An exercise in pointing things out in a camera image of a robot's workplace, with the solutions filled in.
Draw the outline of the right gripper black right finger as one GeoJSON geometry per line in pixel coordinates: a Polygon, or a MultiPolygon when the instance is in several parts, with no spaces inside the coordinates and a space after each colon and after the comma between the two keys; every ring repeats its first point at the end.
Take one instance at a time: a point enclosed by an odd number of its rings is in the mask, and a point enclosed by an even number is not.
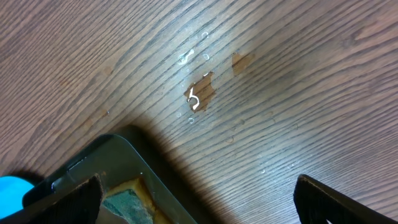
{"type": "Polygon", "coordinates": [[[301,174],[294,189],[294,204],[301,223],[397,224],[318,180],[301,174]]]}

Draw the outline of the green yellow sponge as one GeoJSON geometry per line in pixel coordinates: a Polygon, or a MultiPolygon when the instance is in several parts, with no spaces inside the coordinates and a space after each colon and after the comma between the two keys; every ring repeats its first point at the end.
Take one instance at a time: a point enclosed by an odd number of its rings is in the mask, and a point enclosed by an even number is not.
{"type": "Polygon", "coordinates": [[[142,178],[129,180],[108,190],[102,205],[128,223],[172,224],[152,199],[142,178]]]}

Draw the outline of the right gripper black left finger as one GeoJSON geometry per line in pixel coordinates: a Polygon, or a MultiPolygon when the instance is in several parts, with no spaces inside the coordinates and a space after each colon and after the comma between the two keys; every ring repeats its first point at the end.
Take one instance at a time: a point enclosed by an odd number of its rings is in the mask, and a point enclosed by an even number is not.
{"type": "Polygon", "coordinates": [[[1,219],[1,224],[95,223],[102,197],[101,181],[94,175],[1,219]]]}

